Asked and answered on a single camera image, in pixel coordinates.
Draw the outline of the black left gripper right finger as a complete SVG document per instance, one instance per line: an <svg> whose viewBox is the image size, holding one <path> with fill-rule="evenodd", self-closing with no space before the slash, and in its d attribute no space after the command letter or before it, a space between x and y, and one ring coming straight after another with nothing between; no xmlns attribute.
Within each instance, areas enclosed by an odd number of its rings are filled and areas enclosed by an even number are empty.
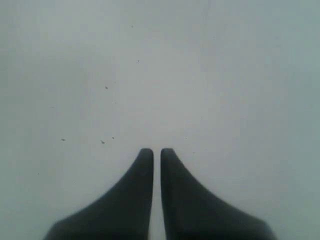
<svg viewBox="0 0 320 240"><path fill-rule="evenodd" d="M275 240L263 220L205 188L172 148L160 153L161 200L168 240Z"/></svg>

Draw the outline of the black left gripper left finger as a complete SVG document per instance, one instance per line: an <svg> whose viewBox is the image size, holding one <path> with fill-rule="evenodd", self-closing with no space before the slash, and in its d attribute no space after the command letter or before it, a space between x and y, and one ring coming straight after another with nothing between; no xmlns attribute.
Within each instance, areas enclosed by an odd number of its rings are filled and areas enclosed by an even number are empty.
<svg viewBox="0 0 320 240"><path fill-rule="evenodd" d="M103 196L56 222L46 240L147 240L154 153L142 148L124 176Z"/></svg>

